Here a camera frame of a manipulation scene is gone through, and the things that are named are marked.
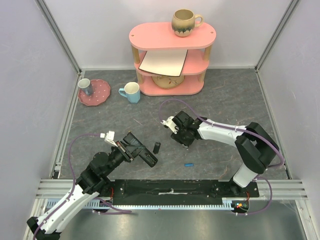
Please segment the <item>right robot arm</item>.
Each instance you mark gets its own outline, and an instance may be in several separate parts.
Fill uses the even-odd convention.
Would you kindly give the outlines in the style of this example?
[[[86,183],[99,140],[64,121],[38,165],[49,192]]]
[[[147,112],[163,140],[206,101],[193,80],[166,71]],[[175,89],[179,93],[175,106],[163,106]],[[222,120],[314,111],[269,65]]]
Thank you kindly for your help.
[[[256,122],[249,125],[229,125],[205,117],[193,119],[180,111],[161,122],[172,131],[171,138],[189,147],[194,140],[210,140],[238,150],[242,165],[233,175],[229,191],[235,197],[247,191],[249,183],[268,169],[280,149],[270,135]]]

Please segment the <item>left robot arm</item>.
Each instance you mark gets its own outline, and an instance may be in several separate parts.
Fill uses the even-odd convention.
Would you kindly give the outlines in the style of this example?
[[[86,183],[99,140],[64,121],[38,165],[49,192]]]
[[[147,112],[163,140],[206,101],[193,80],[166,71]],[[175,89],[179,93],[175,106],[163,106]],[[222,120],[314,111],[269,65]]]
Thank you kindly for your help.
[[[39,217],[31,217],[27,225],[34,240],[58,240],[61,232],[83,207],[96,197],[104,197],[110,191],[108,175],[122,162],[142,158],[150,167],[158,159],[139,141],[135,145],[117,141],[112,143],[111,152],[94,155],[80,177],[73,180],[72,188],[50,210]]]

